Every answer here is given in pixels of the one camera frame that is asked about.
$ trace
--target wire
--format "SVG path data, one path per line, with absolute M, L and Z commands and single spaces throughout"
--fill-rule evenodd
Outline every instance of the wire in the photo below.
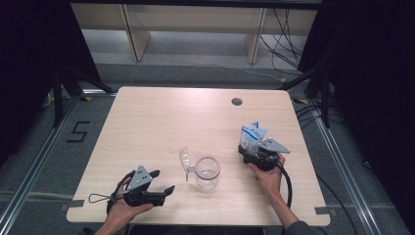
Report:
M 300 119 L 303 115 L 305 115 L 306 113 L 308 113 L 308 112 L 311 112 L 311 111 L 315 111 L 315 110 L 317 110 L 317 109 L 319 109 L 320 108 L 320 106 L 312 106 L 310 109 L 308 109 L 308 110 L 306 110 L 306 111 L 304 111 L 304 112 L 302 112 L 301 114 L 299 114 L 299 115 L 297 115 L 297 119 Z
M 289 75 L 301 75 L 301 74 L 296 74 L 296 73 L 291 73 L 291 72 L 286 72 L 286 71 L 278 70 L 278 69 L 275 67 L 275 65 L 274 65 L 274 53 L 272 53 L 272 55 L 271 55 L 271 63 L 272 63 L 272 67 L 273 67 L 276 71 L 278 71 L 278 72 L 282 72 L 282 73 L 289 74 Z
M 353 229 L 353 231 L 354 231 L 354 234 L 358 234 L 358 232 L 357 232 L 357 229 L 356 229 L 356 225 L 354 224 L 354 222 L 353 222 L 353 220 L 351 219 L 351 216 L 350 216 L 350 214 L 348 213 L 348 211 L 347 211 L 347 209 L 346 209 L 346 207 L 345 207 L 345 205 L 342 203 L 342 200 L 340 200 L 340 198 L 338 197 L 338 195 L 333 191 L 333 189 L 329 186 L 329 184 L 326 182 L 326 181 L 324 181 L 324 179 L 320 176 L 320 175 L 318 175 L 317 173 L 316 173 L 316 176 L 317 176 L 317 178 L 324 184 L 324 186 L 326 186 L 327 187 L 327 189 L 333 194 L 333 196 L 336 198 L 336 200 L 339 202 L 339 204 L 340 204 L 340 206 L 342 207 L 342 209 L 343 209 L 343 211 L 345 211 L 345 214 L 346 214 L 346 216 L 347 216 L 347 219 L 348 219 L 348 221 L 350 222 L 350 225 L 351 225 L 351 227 L 352 227 L 352 229 Z
M 284 174 L 284 177 L 286 178 L 287 187 L 288 187 L 287 206 L 288 206 L 288 208 L 290 208 L 292 200 L 293 200 L 293 185 L 291 183 L 290 176 L 288 175 L 287 171 L 284 169 L 283 165 L 281 164 L 281 162 L 279 160 L 278 160 L 278 164 L 276 166 L 278 168 L 280 168 L 281 172 Z
M 317 228 L 318 230 L 320 230 L 321 233 L 323 233 L 325 235 L 329 235 L 323 228 L 321 228 L 321 227 L 315 227 L 315 228 Z
M 286 50 L 292 52 L 293 53 L 293 57 L 296 60 L 296 63 L 294 63 L 294 62 L 292 62 L 292 63 L 295 64 L 295 68 L 297 68 L 299 66 L 299 62 L 300 62 L 298 55 L 301 55 L 302 54 L 302 51 L 300 49 L 298 49 L 296 46 L 294 46 L 293 41 L 291 39 L 290 25 L 289 25 L 289 22 L 288 22 L 290 10 L 288 10 L 288 9 L 285 10 L 286 17 L 285 17 L 284 25 L 281 24 L 281 21 L 278 18 L 278 14 L 276 12 L 276 9 L 273 9 L 273 10 L 274 10 L 274 15 L 275 15 L 275 18 L 277 19 L 278 25 L 280 25 L 280 28 L 281 28 L 281 35 L 280 35 L 280 37 L 278 39 L 276 39 L 275 35 L 273 35 L 274 39 L 277 41 L 277 44 L 275 45 L 274 51 L 275 51 L 275 49 L 276 49 L 276 47 L 278 45 L 281 45 Z M 281 39 L 281 37 L 283 35 L 286 38 L 287 42 L 289 43 L 289 45 L 291 47 L 291 50 L 280 43 L 280 39 Z
M 179 62 L 179 63 L 184 63 L 184 64 L 191 64 L 191 65 L 195 65 L 195 66 L 199 66 L 199 67 L 218 67 L 218 68 L 224 68 L 224 69 L 228 69 L 228 70 L 234 70 L 234 71 L 243 71 L 249 74 L 253 74 L 253 75 L 259 75 L 259 76 L 267 76 L 270 77 L 274 80 L 278 80 L 280 82 L 283 82 L 282 79 L 277 78 L 275 76 L 272 76 L 270 74 L 265 74 L 265 73 L 258 73 L 258 72 L 253 72 L 253 71 L 249 71 L 249 70 L 244 70 L 244 69 L 239 69 L 239 68 L 229 68 L 229 67 L 224 67 L 224 66 L 220 66 L 220 65 L 215 65 L 215 64 L 200 64 L 200 63 L 195 63 L 195 62 L 189 62 L 189 61 L 180 61 L 175 59 L 174 57 L 172 57 L 171 53 L 165 49 L 157 40 L 155 40 L 155 38 L 152 36 L 151 39 L 156 43 L 156 45 L 158 45 L 162 50 L 164 50 L 165 53 L 167 53 L 168 56 L 170 56 L 170 58 L 173 61 Z
M 321 118 L 321 116 L 317 116 L 317 117 L 308 117 L 308 118 L 305 118 L 305 119 L 301 120 L 301 121 L 304 121 L 304 120 L 310 119 L 310 121 L 309 121 L 309 122 L 307 122 L 305 125 L 303 125 L 300 129 L 305 128 L 305 127 L 306 127 L 306 126 L 308 126 L 310 123 L 312 123 L 314 120 L 319 119 L 319 118 Z
M 91 201 L 91 197 L 92 197 L 92 196 L 99 196 L 99 197 L 102 197 L 102 199 L 95 200 L 95 201 Z M 102 194 L 92 193 L 92 194 L 90 194 L 90 195 L 89 195 L 89 197 L 88 197 L 88 202 L 89 202 L 90 204 L 94 204 L 94 203 L 98 203 L 98 202 L 101 202 L 101 201 L 107 200 L 107 199 L 109 199 L 109 198 L 110 198 L 110 196 L 107 196 L 107 195 L 102 195 Z
M 285 56 L 283 56 L 282 54 L 280 54 L 279 52 L 276 51 L 276 46 L 278 45 L 278 42 L 277 42 L 277 45 L 274 48 L 272 48 L 270 45 L 268 45 L 268 43 L 266 43 L 265 39 L 263 39 L 262 36 L 260 37 L 260 39 L 262 40 L 263 44 L 265 44 L 266 48 L 268 48 L 268 50 L 273 55 L 279 57 L 280 59 L 282 59 L 283 61 L 285 61 L 287 64 L 289 64 L 292 67 L 296 67 L 297 66 L 294 62 L 290 61 L 288 58 L 286 58 Z
M 314 107 L 319 107 L 319 106 L 318 106 L 318 105 L 309 105 L 309 106 L 305 106 L 305 107 L 303 107 L 303 108 L 301 108 L 301 109 L 297 110 L 297 111 L 296 111 L 296 113 L 299 113 L 299 112 L 301 112 L 301 111 L 303 111 L 303 110 L 305 110 L 305 109 L 310 109 L 310 108 L 314 108 Z
M 338 120 L 334 120 L 332 118 L 329 118 L 329 120 L 334 122 L 334 123 L 337 123 L 337 124 L 345 124 L 345 121 L 343 119 L 341 121 L 338 121 Z

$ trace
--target glass jar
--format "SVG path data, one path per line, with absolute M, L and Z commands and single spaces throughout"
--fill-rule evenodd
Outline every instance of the glass jar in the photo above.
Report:
M 220 173 L 219 161 L 211 156 L 204 156 L 192 162 L 187 148 L 180 151 L 180 162 L 186 172 L 186 182 L 189 179 L 189 173 L 195 173 L 197 185 L 204 190 L 212 189 L 218 184 Z

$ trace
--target finger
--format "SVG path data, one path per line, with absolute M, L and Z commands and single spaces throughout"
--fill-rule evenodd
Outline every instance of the finger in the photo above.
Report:
M 115 195 L 115 200 L 118 201 L 118 200 L 122 199 L 123 197 L 124 197 L 123 194 L 117 194 L 117 195 Z
M 129 181 L 130 181 L 130 180 L 131 180 L 131 177 L 126 178 L 126 179 L 122 182 L 121 186 L 124 186 L 125 184 L 129 183 Z
M 153 208 L 153 204 L 143 204 L 140 207 L 136 208 L 137 213 L 143 213 L 151 210 Z
M 248 166 L 250 167 L 250 169 L 254 172 L 257 173 L 260 171 L 260 169 L 258 168 L 258 166 L 256 166 L 255 164 L 252 163 L 248 163 Z
M 284 165 L 285 162 L 285 158 L 281 153 L 277 153 L 278 154 L 278 161 L 280 161 L 281 165 Z

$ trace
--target metal rail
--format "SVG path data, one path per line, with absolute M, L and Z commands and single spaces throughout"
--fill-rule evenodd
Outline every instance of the metal rail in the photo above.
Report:
M 12 228 L 12 225 L 15 222 L 19 212 L 21 211 L 30 190 L 33 188 L 34 183 L 40 175 L 40 172 L 42 171 L 43 167 L 48 161 L 49 156 L 54 146 L 56 145 L 57 139 L 60 136 L 63 128 L 65 127 L 65 124 L 68 120 L 68 116 L 70 112 L 73 110 L 74 106 L 76 105 L 78 99 L 79 97 L 76 96 L 69 98 L 69 102 L 61 122 L 56 127 L 53 127 L 45 144 L 43 145 L 42 149 L 40 150 L 33 164 L 31 165 L 29 171 L 24 177 L 22 184 L 19 186 L 19 189 L 15 192 L 9 205 L 1 214 L 0 234 L 7 235 L 10 229 Z
M 314 111 L 313 114 L 316 117 L 320 116 L 319 112 L 317 111 Z M 339 171 L 339 174 L 343 180 L 343 183 L 345 184 L 351 201 L 353 202 L 357 210 L 357 214 L 359 215 L 367 234 L 382 234 L 380 227 L 372 213 L 372 210 L 370 209 L 356 181 L 354 180 L 354 177 L 347 166 L 347 163 L 336 143 L 335 138 L 332 135 L 332 132 L 329 128 L 326 128 L 321 118 L 317 119 L 317 125 L 324 138 L 324 141 L 327 144 L 327 147 L 329 148 L 333 161 L 335 162 L 335 165 Z

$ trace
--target sleeve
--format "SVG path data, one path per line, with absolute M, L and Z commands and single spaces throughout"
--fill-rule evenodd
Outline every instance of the sleeve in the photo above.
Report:
M 94 235 L 94 234 L 95 234 L 94 230 L 84 227 L 82 228 L 82 231 L 80 231 L 78 235 Z
M 297 221 L 290 225 L 286 231 L 287 235 L 307 235 L 314 234 L 311 228 L 304 221 Z

